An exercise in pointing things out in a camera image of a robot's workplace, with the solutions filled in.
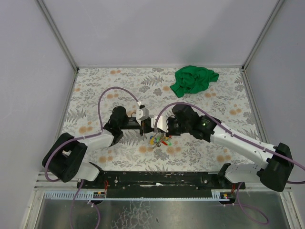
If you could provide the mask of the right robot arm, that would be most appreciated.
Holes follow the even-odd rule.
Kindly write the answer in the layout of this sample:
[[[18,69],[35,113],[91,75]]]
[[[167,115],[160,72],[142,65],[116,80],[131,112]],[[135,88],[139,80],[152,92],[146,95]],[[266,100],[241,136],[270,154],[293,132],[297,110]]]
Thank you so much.
[[[198,115],[190,105],[176,104],[168,119],[169,133],[189,133],[194,138],[229,148],[251,160],[258,171],[255,176],[267,188],[282,192],[294,167],[289,146],[267,144],[243,135],[208,114]]]

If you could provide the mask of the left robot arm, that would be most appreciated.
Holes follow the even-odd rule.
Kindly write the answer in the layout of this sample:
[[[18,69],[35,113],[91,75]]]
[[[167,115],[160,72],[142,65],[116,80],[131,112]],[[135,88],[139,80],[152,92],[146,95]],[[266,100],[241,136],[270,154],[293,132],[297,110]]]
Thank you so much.
[[[64,183],[73,178],[94,181],[100,169],[83,162],[86,152],[117,144],[123,137],[123,130],[137,129],[140,135],[152,132],[152,118],[144,105],[136,110],[135,117],[129,117],[124,107],[117,106],[99,133],[78,138],[69,133],[60,135],[43,159],[42,166]]]

